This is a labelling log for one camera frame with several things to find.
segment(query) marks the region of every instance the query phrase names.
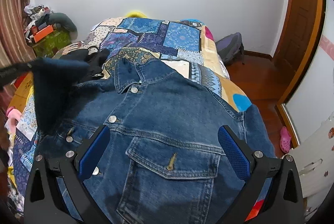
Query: blue denim jacket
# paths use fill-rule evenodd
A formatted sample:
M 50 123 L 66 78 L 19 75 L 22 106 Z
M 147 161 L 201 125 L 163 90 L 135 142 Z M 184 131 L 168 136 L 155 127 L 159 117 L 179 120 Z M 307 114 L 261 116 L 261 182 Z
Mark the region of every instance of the blue denim jacket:
M 111 140 L 99 173 L 84 184 L 114 224 L 215 223 L 244 184 L 218 143 L 222 125 L 274 157 L 256 106 L 238 113 L 154 58 L 145 64 L 120 59 L 109 79 L 74 86 L 38 150 L 63 156 L 101 124 L 110 128 Z M 73 142 L 66 142 L 69 135 Z M 80 219 L 58 182 L 71 215 Z

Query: purple backpack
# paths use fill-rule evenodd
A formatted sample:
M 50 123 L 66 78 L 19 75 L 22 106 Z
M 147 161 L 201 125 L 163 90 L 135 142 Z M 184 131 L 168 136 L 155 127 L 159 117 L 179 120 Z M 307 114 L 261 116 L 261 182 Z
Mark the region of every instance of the purple backpack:
M 240 33 L 230 34 L 217 41 L 216 48 L 218 55 L 226 65 L 231 64 L 233 59 L 236 58 L 239 53 L 242 55 L 242 62 L 244 61 L 243 41 Z

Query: bed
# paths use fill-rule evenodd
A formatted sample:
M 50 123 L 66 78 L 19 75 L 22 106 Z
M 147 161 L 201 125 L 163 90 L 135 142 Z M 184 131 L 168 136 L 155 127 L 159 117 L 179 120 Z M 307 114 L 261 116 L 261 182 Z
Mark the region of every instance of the bed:
M 110 18 L 95 25 L 84 42 L 59 50 L 54 59 L 79 48 L 90 48 L 92 51 L 108 48 L 111 51 L 104 64 L 105 79 L 109 77 L 105 69 L 112 69 L 122 57 L 140 63 L 155 57 L 184 78 L 206 86 L 236 111 L 245 111 L 251 105 L 245 93 L 229 80 L 209 28 L 197 20 L 170 22 L 147 18 Z M 36 129 L 34 95 L 31 93 L 16 134 L 11 137 L 14 143 L 8 171 L 9 200 L 11 209 L 18 215 L 23 212 L 26 185 L 38 145 Z

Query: door panel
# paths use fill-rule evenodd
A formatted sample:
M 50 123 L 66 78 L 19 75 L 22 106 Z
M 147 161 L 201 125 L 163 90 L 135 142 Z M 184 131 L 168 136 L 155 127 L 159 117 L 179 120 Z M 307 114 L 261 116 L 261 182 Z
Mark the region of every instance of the door panel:
M 307 49 L 317 12 L 318 0 L 291 0 L 283 40 L 274 56 L 275 66 L 290 82 Z

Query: green box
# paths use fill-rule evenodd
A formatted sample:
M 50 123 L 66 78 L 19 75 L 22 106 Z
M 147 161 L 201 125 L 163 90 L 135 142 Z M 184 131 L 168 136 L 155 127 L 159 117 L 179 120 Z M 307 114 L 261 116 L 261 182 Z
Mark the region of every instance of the green box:
M 71 44 L 70 34 L 67 31 L 55 30 L 41 39 L 32 48 L 37 57 L 52 58 L 58 50 Z

